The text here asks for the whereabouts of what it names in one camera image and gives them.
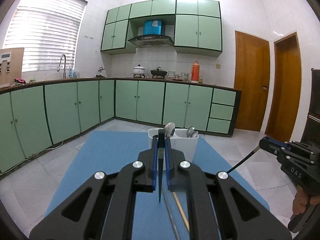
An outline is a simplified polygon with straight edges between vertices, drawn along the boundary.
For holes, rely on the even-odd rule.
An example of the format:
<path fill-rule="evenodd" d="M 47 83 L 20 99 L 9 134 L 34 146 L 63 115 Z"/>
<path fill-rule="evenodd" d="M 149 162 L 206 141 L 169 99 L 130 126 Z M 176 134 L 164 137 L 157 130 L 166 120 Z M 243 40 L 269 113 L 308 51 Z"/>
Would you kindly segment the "person's right hand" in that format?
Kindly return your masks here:
<path fill-rule="evenodd" d="M 309 198 L 303 188 L 298 185 L 297 193 L 293 200 L 292 212 L 294 215 L 299 215 L 305 212 L 307 204 L 317 205 L 319 203 L 320 196 L 313 196 Z"/>

